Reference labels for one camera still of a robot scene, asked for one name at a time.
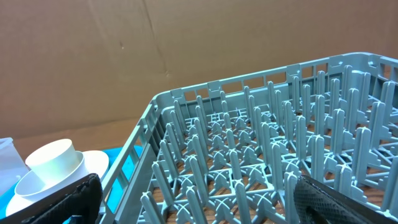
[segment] dish rack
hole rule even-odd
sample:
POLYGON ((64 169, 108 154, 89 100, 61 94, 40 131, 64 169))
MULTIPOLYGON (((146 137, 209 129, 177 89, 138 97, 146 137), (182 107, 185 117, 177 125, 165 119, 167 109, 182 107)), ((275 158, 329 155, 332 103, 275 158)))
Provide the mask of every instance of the dish rack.
POLYGON ((298 223, 301 174, 397 220, 397 75, 351 53, 160 93, 104 178, 123 195, 100 223, 298 223))

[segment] brown wall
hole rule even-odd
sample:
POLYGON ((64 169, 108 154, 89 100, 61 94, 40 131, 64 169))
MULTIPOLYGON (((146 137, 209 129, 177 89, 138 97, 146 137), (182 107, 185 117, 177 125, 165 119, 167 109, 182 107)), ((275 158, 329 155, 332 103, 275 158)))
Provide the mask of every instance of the brown wall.
POLYGON ((354 51, 398 2, 0 0, 0 138, 140 117, 158 92, 354 51))

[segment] wooden surface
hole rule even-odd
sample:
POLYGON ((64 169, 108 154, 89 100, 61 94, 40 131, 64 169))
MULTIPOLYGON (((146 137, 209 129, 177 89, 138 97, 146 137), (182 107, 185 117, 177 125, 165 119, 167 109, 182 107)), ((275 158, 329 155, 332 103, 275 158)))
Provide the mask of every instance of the wooden surface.
MULTIPOLYGON (((31 152, 47 144, 48 142, 61 139, 61 138, 70 138, 73 141, 73 145, 78 151, 89 151, 89 150, 102 150, 102 149, 110 149, 113 147, 121 147, 126 142, 127 138, 131 134, 137 123, 136 119, 127 119, 124 121, 115 121, 111 123, 105 123, 97 126, 80 128, 80 129, 71 129, 66 131, 60 131, 57 133, 34 136, 24 139, 15 139, 14 144, 16 145, 17 150, 19 151, 21 157, 25 159, 31 152)), ((212 165, 212 161, 208 160, 208 166, 212 165)), ((178 169, 182 170, 182 164, 178 164, 178 169)), ((375 170, 369 169, 368 173, 374 173, 375 170)), ((326 178, 333 178, 333 174, 327 174, 326 178)), ((248 184, 248 179, 244 177, 245 185, 248 184)), ((263 189, 264 186, 261 184, 253 185, 251 190, 254 189, 263 189)), ((213 183, 210 182, 208 186, 208 190, 213 189, 213 183)), ((384 192, 381 190, 376 190, 371 187, 361 187, 364 190, 365 196, 368 197, 368 200, 376 205, 380 206, 382 202, 382 198, 384 192)), ((228 194, 229 190, 220 190, 217 192, 217 195, 228 194)), ((163 201, 162 192, 159 188, 156 188, 153 193, 155 200, 157 202, 163 201)), ((277 212, 281 215, 284 215, 284 209, 280 204, 276 205, 277 212)), ((237 206, 233 207, 231 210, 234 213, 236 218, 239 218, 239 209, 237 206)), ((255 214, 255 211, 250 209, 252 217, 255 214)), ((207 220, 212 222, 215 219, 215 212, 209 208, 205 208, 205 214, 207 220)), ((167 218, 167 223, 175 223, 177 218, 176 212, 170 212, 167 218)), ((264 220, 264 223, 273 223, 270 220, 264 220)))

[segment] blue cloth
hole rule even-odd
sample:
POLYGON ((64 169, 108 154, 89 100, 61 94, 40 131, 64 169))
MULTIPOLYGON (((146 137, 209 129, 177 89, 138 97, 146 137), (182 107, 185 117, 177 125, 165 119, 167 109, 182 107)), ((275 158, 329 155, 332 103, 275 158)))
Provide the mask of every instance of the blue cloth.
MULTIPOLYGON (((137 154, 139 157, 141 157, 142 154, 142 147, 140 146, 134 146, 137 154)), ((115 148, 115 149, 106 149, 104 152, 108 155, 109 157, 109 167, 112 166, 112 164, 115 162, 117 156, 121 152, 121 147, 115 148)), ((122 171, 124 175, 129 179, 134 171, 134 164, 132 163, 132 159, 130 156, 127 157, 125 163, 122 166, 122 171)), ((12 186, 6 193, 4 193, 2 196, 0 196, 0 219, 6 217, 6 208, 8 205, 8 202, 11 200, 11 198, 14 196, 14 189, 15 186, 12 186)), ((112 190, 109 195, 107 204, 109 208, 111 209, 112 212, 116 210, 116 207, 118 206, 121 197, 123 195, 123 189, 119 183, 119 181, 116 179, 114 184, 112 185, 112 190)))

